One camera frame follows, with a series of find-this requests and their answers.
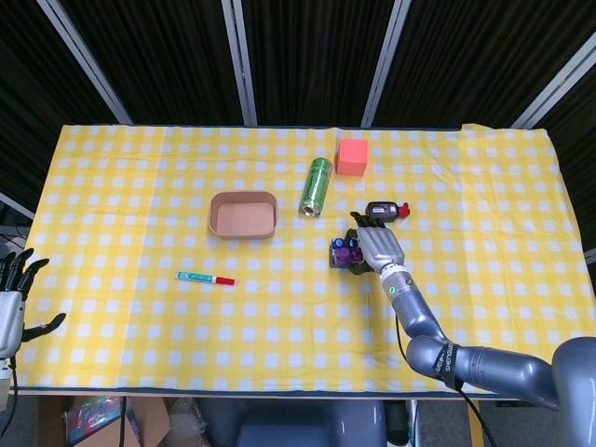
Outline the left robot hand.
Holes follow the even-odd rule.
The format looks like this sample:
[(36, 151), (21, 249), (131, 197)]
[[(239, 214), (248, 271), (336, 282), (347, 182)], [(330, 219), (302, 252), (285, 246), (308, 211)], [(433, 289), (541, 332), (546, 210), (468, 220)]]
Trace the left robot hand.
[(43, 258), (26, 266), (33, 254), (34, 248), (29, 248), (19, 254), (12, 251), (1, 259), (1, 360), (13, 358), (22, 343), (56, 331), (66, 319), (65, 313), (59, 313), (49, 323), (24, 327), (34, 277), (49, 263), (48, 258)]

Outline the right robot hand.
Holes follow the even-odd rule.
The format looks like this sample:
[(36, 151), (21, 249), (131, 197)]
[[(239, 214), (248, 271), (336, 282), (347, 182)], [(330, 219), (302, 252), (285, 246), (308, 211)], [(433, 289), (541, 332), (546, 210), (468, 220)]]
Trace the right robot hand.
[(351, 211), (357, 227), (349, 228), (343, 245), (330, 246), (330, 267), (346, 269), (354, 275), (369, 272), (387, 278), (395, 272), (406, 272), (405, 255), (394, 232), (378, 217)]

